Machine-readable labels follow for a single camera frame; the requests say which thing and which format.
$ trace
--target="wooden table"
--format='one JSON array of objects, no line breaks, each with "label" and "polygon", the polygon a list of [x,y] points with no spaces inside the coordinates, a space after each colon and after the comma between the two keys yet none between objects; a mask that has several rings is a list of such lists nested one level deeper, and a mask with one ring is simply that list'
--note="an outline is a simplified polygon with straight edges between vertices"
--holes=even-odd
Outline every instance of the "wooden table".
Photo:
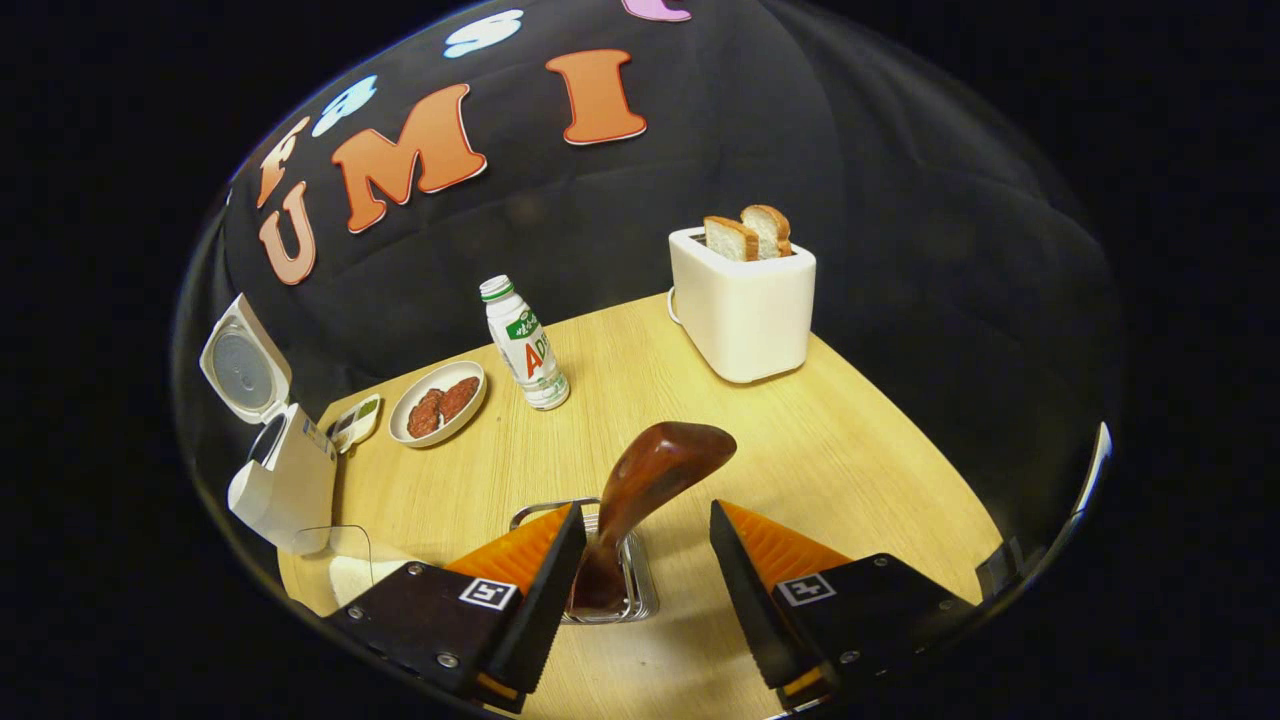
[{"label": "wooden table", "polygon": [[[484,322],[476,313],[476,322]],[[637,533],[660,600],[654,618],[562,625],[524,717],[767,717],[781,711],[737,625],[708,542],[710,501],[724,498],[854,559],[890,552],[969,602],[974,568],[1000,533],[946,457],[817,336],[797,370],[749,386],[717,377],[663,295],[547,328],[571,396],[530,407],[489,345],[339,400],[328,427],[370,392],[384,407],[374,436],[338,464],[334,521],[431,564],[507,532],[538,502],[598,496],[623,448],[660,420],[709,423],[737,455],[645,520]],[[470,425],[415,450],[387,432],[401,395],[428,370],[474,360],[489,393]],[[291,568],[291,596],[324,573]]]}]

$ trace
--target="bread slice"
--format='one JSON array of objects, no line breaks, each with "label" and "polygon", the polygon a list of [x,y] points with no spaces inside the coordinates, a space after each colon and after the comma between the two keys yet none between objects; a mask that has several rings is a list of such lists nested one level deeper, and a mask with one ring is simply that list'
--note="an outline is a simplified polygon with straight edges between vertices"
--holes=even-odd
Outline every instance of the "bread slice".
[{"label": "bread slice", "polygon": [[760,259],[760,236],[742,223],[710,215],[703,218],[703,229],[707,232],[707,247],[730,260]]},{"label": "bread slice", "polygon": [[791,255],[791,223],[777,208],[748,205],[742,224],[760,237],[760,260]]}]

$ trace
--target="bottle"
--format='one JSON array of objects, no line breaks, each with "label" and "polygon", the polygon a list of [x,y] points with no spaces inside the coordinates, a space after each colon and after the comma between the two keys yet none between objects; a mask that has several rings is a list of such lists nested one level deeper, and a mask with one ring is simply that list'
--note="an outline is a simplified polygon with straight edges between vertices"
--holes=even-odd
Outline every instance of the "bottle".
[{"label": "bottle", "polygon": [[480,300],[485,304],[489,334],[498,346],[516,384],[525,391],[525,400],[538,410],[550,410],[568,397],[568,378],[561,373],[538,316],[516,293],[507,275],[480,283]]}]

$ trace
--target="brown spatula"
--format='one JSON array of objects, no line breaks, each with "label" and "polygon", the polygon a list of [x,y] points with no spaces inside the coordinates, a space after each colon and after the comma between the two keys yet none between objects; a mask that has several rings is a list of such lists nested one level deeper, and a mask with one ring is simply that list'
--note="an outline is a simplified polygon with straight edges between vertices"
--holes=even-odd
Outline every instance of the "brown spatula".
[{"label": "brown spatula", "polygon": [[627,597],[618,564],[622,538],[735,452],[733,436],[696,423],[658,423],[631,441],[600,495],[599,530],[582,553],[570,609],[622,610]]}]

